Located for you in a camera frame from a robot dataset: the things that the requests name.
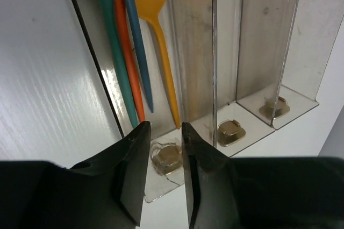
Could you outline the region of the teal plastic spoon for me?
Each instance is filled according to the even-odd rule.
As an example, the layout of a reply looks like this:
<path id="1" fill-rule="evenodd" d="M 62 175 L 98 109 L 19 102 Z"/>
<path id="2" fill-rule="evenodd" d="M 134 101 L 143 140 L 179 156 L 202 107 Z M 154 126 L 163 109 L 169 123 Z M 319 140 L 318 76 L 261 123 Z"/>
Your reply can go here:
<path id="1" fill-rule="evenodd" d="M 121 49 L 120 39 L 115 26 L 113 0 L 96 0 L 102 9 L 107 38 L 110 43 L 112 60 L 116 76 L 118 79 L 120 91 L 124 100 L 126 111 L 128 113 L 131 125 L 138 125 L 135 103 L 128 78 L 123 51 Z"/>

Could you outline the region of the orange plastic spoon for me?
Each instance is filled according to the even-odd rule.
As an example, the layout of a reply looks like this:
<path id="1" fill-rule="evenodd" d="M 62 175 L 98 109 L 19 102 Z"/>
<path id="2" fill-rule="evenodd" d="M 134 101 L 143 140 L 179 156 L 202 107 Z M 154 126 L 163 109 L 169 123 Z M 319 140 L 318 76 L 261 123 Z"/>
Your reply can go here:
<path id="1" fill-rule="evenodd" d="M 138 72 L 132 53 L 131 41 L 126 23 L 126 10 L 128 10 L 128 17 L 132 25 L 132 30 L 135 31 L 139 29 L 139 21 L 135 0 L 114 0 L 113 9 L 116 13 L 117 30 L 120 36 L 120 42 L 124 53 L 126 70 L 128 73 L 128 78 L 133 93 L 137 115 L 139 121 L 142 122 L 145 120 L 145 111 L 142 102 Z"/>

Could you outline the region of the blue plastic spoon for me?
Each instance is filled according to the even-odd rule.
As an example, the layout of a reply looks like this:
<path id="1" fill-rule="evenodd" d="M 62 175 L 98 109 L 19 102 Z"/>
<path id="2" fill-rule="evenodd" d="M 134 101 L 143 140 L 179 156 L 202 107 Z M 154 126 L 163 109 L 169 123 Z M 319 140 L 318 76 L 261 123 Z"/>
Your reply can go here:
<path id="1" fill-rule="evenodd" d="M 124 2 L 127 8 L 127 14 L 130 21 L 130 27 L 132 31 L 135 52 L 137 55 L 137 62 L 139 66 L 142 83 L 144 86 L 146 100 L 147 100 L 150 111 L 154 112 L 151 81 L 149 78 L 148 64 L 147 64 L 147 59 L 146 59 L 145 47 L 144 47 L 144 43 L 142 39 L 137 6 L 135 3 L 135 0 L 124 0 Z"/>

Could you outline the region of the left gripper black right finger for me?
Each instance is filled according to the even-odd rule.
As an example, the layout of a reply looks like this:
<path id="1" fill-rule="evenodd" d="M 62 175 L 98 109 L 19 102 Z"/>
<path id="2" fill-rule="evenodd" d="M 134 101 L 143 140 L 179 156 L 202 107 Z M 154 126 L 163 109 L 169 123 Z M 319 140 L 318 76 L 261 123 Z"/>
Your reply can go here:
<path id="1" fill-rule="evenodd" d="M 182 124 L 189 228 L 343 228 L 343 160 L 229 158 Z"/>

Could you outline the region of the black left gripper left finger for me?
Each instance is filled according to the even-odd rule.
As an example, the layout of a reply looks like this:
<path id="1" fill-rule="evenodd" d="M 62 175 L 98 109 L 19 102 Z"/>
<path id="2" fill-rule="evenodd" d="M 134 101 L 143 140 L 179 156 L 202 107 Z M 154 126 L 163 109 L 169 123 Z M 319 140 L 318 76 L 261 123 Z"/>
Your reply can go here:
<path id="1" fill-rule="evenodd" d="M 151 140 L 140 123 L 71 168 L 1 162 L 1 228 L 135 228 L 140 225 Z"/>

